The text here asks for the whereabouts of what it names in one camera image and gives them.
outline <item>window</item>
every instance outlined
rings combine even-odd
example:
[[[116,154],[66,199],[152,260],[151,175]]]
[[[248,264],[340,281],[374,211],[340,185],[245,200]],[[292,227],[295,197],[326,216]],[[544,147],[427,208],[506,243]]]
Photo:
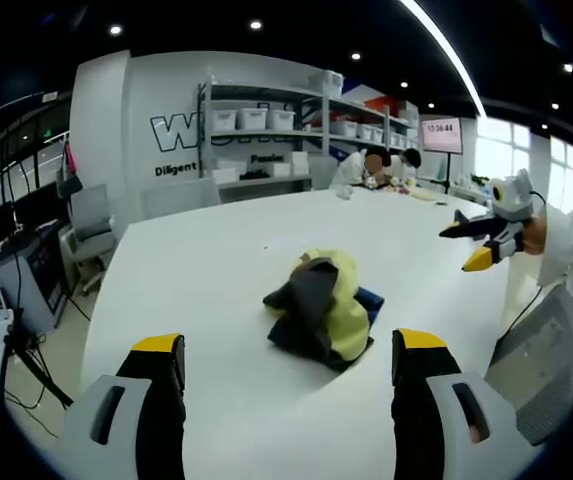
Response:
[[[548,203],[568,213],[573,210],[573,146],[551,137],[550,156]]]
[[[475,174],[488,178],[530,169],[530,130],[494,118],[477,119]]]

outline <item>floor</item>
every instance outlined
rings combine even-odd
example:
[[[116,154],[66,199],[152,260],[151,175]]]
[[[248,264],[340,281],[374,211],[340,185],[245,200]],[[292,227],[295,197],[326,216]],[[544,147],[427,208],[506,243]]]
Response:
[[[504,328],[508,328],[537,292],[535,279],[540,264],[539,258],[524,254],[517,254],[510,259],[507,302],[502,320]],[[538,301],[544,298],[546,291],[538,297]],[[76,295],[73,299],[87,315],[91,316],[97,295],[98,292],[95,291],[87,297]],[[79,381],[88,325],[88,320],[68,302],[58,328],[48,333],[45,343],[40,346],[55,382],[73,400],[80,393]],[[19,397],[24,404],[33,405],[39,397],[41,385],[21,360],[12,358],[8,365],[6,389]],[[6,403],[18,425],[38,448],[47,449],[55,440],[55,437],[47,433],[45,428],[54,435],[61,433],[64,425],[64,410],[50,392],[46,391],[39,405],[31,410],[34,417],[44,426],[31,418],[20,406],[11,402]]]
[[[73,296],[73,300],[88,316],[93,313],[98,292],[90,292],[87,297]],[[88,320],[67,302],[59,326],[46,335],[46,341],[40,349],[55,383],[73,400],[79,394],[79,380],[82,368],[82,358],[86,334],[88,333]],[[11,358],[8,363],[6,377],[6,391],[19,397],[22,403],[32,406],[41,392],[41,384],[28,371],[26,366],[17,357]],[[55,437],[46,432],[47,428],[54,435],[59,435],[64,426],[64,409],[61,403],[48,391],[44,392],[39,405],[31,410],[31,414],[40,420],[45,428],[31,418],[26,411],[7,401],[15,421],[26,433],[28,438],[38,448],[46,449],[55,440]]]

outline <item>ceiling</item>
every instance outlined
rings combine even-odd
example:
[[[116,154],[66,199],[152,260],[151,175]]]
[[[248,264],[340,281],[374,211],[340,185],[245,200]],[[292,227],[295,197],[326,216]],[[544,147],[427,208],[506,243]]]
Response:
[[[475,115],[450,61],[398,0],[29,3],[0,8],[0,106],[26,95],[70,90],[79,63],[128,48],[133,55],[180,50],[269,55],[342,72],[408,98],[423,111]],[[419,3],[459,54],[490,116],[573,142],[573,73],[562,69],[573,62],[573,13],[566,13],[564,2]],[[255,18],[264,25],[259,32],[248,28]],[[119,37],[108,35],[114,23],[123,25]],[[544,40],[540,23],[561,49]],[[359,62],[350,59],[354,51],[362,55]],[[40,101],[37,95],[0,110],[0,131]],[[428,110],[430,102],[434,110]],[[559,110],[551,109],[553,102]],[[547,132],[543,123],[550,126]]]

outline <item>table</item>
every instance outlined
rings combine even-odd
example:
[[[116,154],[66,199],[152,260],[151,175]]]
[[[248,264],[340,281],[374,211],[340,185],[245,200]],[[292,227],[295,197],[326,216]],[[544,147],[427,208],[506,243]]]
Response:
[[[129,226],[90,324],[82,389],[114,374],[131,345],[186,337],[186,477],[390,479],[391,331],[441,337],[481,375],[500,334],[507,262],[464,273],[471,240],[438,237],[455,208],[356,189],[212,207]],[[261,300],[311,247],[357,261],[360,285],[385,297],[371,348],[342,374],[278,350]]]

